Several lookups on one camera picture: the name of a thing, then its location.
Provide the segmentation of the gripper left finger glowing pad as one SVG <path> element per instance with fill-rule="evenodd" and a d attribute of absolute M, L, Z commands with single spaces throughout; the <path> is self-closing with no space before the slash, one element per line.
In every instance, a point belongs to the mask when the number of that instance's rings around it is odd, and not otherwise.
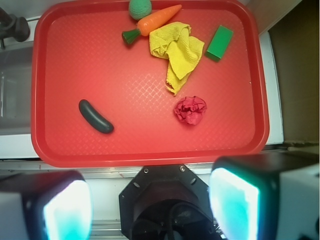
<path fill-rule="evenodd" d="M 78 171 L 0 178 L 2 240 L 88 240 L 92 224 L 91 189 Z"/>

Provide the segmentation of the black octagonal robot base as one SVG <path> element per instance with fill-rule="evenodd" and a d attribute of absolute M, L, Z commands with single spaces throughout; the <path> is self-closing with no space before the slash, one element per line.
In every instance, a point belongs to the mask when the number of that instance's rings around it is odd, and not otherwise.
<path fill-rule="evenodd" d="M 209 186 L 186 165 L 145 166 L 120 192 L 120 229 L 129 240 L 224 240 Z"/>

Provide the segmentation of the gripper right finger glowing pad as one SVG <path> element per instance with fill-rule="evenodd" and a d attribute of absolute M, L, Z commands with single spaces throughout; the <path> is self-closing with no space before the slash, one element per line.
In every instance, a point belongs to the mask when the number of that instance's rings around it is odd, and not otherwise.
<path fill-rule="evenodd" d="M 222 156 L 208 182 L 213 217 L 229 240 L 317 240 L 320 157 L 308 152 Z"/>

